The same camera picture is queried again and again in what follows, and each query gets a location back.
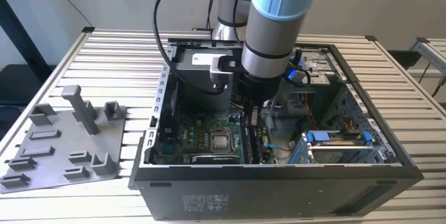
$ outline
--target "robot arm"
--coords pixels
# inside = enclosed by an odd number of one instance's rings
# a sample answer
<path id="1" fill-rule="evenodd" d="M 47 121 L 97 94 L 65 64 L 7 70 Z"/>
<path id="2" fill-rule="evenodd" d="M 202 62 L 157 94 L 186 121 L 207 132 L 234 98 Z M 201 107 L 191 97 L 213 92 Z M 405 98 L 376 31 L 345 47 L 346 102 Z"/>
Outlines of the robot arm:
<path id="1" fill-rule="evenodd" d="M 277 93 L 313 0 L 245 1 L 252 1 L 252 6 L 242 52 L 247 74 L 241 82 L 245 111 L 254 115 L 249 121 L 256 122 L 264 101 Z"/>

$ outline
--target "metal frame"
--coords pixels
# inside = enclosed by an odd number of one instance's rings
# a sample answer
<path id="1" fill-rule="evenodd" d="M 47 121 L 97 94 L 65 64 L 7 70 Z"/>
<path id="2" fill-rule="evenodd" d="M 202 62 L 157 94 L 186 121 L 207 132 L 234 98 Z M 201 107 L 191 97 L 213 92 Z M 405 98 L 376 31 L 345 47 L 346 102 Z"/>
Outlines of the metal frame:
<path id="1" fill-rule="evenodd" d="M 417 51 L 440 70 L 442 75 L 446 75 L 446 56 L 445 53 L 436 47 L 444 47 L 446 51 L 446 40 L 417 38 L 412 47 L 412 51 Z"/>
<path id="2" fill-rule="evenodd" d="M 210 33 L 162 32 L 165 43 L 167 38 L 209 39 Z M 444 110 L 436 107 L 428 93 L 417 86 L 417 82 L 409 77 L 400 64 L 393 62 L 386 50 L 382 50 L 364 36 L 301 34 L 298 41 L 337 45 L 426 180 L 364 218 L 317 220 L 281 218 L 256 221 L 231 220 L 221 223 L 445 223 L 446 120 Z M 162 61 L 153 32 L 95 29 L 93 33 L 82 34 L 24 114 L 30 112 L 34 104 L 45 102 L 49 102 L 55 110 L 69 109 L 69 105 L 62 102 L 57 94 L 65 85 L 74 84 L 83 86 L 83 96 L 93 101 L 94 105 L 102 106 L 103 101 L 110 98 L 118 100 L 122 105 L 127 105 L 130 110 L 119 172 L 122 178 L 109 182 L 0 195 L 3 211 L 0 219 L 29 220 L 30 223 L 43 221 L 46 223 L 62 221 L 151 223 L 154 221 L 139 192 L 129 189 L 129 182 L 139 138 L 150 124 L 149 114 L 153 110 L 158 84 L 154 74 L 161 73 Z M 370 68 L 374 64 L 382 67 Z M 377 70 L 385 72 L 373 75 L 372 72 Z M 410 102 L 414 100 L 424 104 L 413 107 Z M 19 149 L 16 145 L 20 144 L 26 130 L 30 128 L 24 119 L 26 116 L 22 115 L 0 142 L 0 172 L 6 171 L 4 161 L 14 157 Z M 46 207 L 49 203 L 53 204 L 53 208 Z M 18 211 L 19 205 L 27 210 Z M 67 208 L 67 205 L 77 205 L 77 210 Z"/>

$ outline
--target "motherboard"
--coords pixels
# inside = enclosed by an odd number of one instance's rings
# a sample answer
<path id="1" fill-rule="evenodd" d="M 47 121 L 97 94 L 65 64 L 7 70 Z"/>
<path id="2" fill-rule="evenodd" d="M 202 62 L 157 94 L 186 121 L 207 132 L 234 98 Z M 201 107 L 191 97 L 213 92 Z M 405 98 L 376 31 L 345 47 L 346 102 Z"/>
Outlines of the motherboard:
<path id="1" fill-rule="evenodd" d="M 159 164 L 245 164 L 242 110 L 237 106 L 226 112 L 191 113 L 183 110 L 178 137 L 162 143 Z M 257 137 L 269 141 L 262 120 Z M 273 152 L 265 163 L 273 163 Z"/>

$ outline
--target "gray plastic block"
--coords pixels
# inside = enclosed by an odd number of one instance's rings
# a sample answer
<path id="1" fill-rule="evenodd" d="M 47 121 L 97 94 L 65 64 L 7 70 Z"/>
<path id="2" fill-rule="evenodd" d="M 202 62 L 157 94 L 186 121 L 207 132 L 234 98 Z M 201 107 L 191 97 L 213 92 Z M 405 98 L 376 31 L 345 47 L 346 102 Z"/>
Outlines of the gray plastic block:
<path id="1" fill-rule="evenodd" d="M 55 148 L 53 146 L 43 148 L 24 148 L 20 154 L 22 157 L 42 157 L 54 155 Z"/>
<path id="2" fill-rule="evenodd" d="M 24 170 L 24 169 L 34 169 L 37 165 L 37 161 L 29 157 L 22 159 L 12 159 L 8 162 L 8 166 L 14 171 Z"/>
<path id="3" fill-rule="evenodd" d="M 46 126 L 51 125 L 51 121 L 49 119 L 49 116 L 57 115 L 55 110 L 53 109 L 50 104 L 41 104 L 37 105 L 31 115 L 29 116 L 35 125 L 38 126 Z"/>
<path id="4" fill-rule="evenodd" d="M 105 105 L 105 113 L 110 121 L 125 119 L 126 115 L 121 110 L 118 101 L 107 102 Z"/>
<path id="5" fill-rule="evenodd" d="M 35 132 L 31 133 L 30 139 L 31 140 L 41 140 L 41 139 L 55 139 L 61 137 L 62 132 L 59 130 L 55 131 L 46 131 L 46 132 Z"/>
<path id="6" fill-rule="evenodd" d="M 87 108 L 87 111 L 89 111 L 91 117 L 93 117 L 94 119 L 97 119 L 97 111 L 95 111 L 95 108 L 94 108 L 93 105 L 91 105 L 90 100 L 86 100 L 86 101 L 85 101 L 85 104 L 86 104 L 86 108 Z M 73 113 L 73 116 L 75 116 L 75 119 L 78 120 L 78 122 L 82 121 L 82 119 L 78 117 L 78 113 L 77 113 L 77 112 Z"/>
<path id="7" fill-rule="evenodd" d="M 79 152 L 73 152 L 69 155 L 69 159 L 71 163 L 81 163 L 81 162 L 90 162 L 91 161 L 91 154 L 87 150 L 79 151 Z"/>
<path id="8" fill-rule="evenodd" d="M 90 172 L 85 166 L 70 167 L 65 171 L 63 175 L 69 180 L 85 180 L 90 177 Z"/>
<path id="9" fill-rule="evenodd" d="M 0 185 L 6 188 L 29 186 L 30 177 L 23 174 L 6 175 L 0 179 Z"/>
<path id="10" fill-rule="evenodd" d="M 98 175 L 114 173 L 118 169 L 110 154 L 106 154 L 105 162 L 101 162 L 97 155 L 91 159 L 91 168 Z"/>
<path id="11" fill-rule="evenodd" d="M 95 135 L 89 134 L 83 123 L 75 119 L 73 110 L 46 116 L 53 125 L 31 125 L 14 158 L 19 161 L 11 163 L 12 166 L 6 175 L 7 178 L 18 176 L 15 168 L 19 172 L 24 172 L 27 177 L 10 178 L 12 182 L 10 183 L 7 180 L 4 182 L 7 186 L 0 184 L 0 193 L 111 180 L 118 176 L 126 119 L 123 117 L 122 120 L 110 121 L 105 108 L 94 108 L 94 110 L 97 114 L 94 122 L 99 129 Z M 125 106 L 121 106 L 121 112 L 126 115 Z M 30 139 L 35 133 L 58 133 L 58 131 L 61 131 L 59 138 Z M 67 179 L 65 174 L 70 172 L 77 174 L 75 171 L 70 170 L 74 166 L 83 166 L 89 177 L 86 177 L 86 172 L 81 170 L 78 179 Z"/>
<path id="12" fill-rule="evenodd" d="M 99 133 L 99 128 L 95 123 L 95 119 L 89 112 L 86 107 L 86 103 L 82 97 L 82 87 L 79 85 L 66 86 L 62 91 L 62 97 L 70 101 L 73 108 L 77 112 L 77 120 L 79 120 L 89 132 L 89 134 L 94 135 Z"/>

